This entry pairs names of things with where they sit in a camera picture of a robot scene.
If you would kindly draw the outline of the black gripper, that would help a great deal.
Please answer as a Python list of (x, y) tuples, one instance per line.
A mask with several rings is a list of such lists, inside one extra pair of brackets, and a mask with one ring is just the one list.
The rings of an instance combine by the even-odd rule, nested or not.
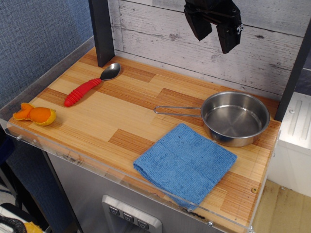
[(217, 25), (223, 54), (229, 53), (240, 44), (241, 12), (232, 0), (186, 0), (184, 13), (194, 36), (199, 41), (212, 32), (211, 23), (213, 23)]

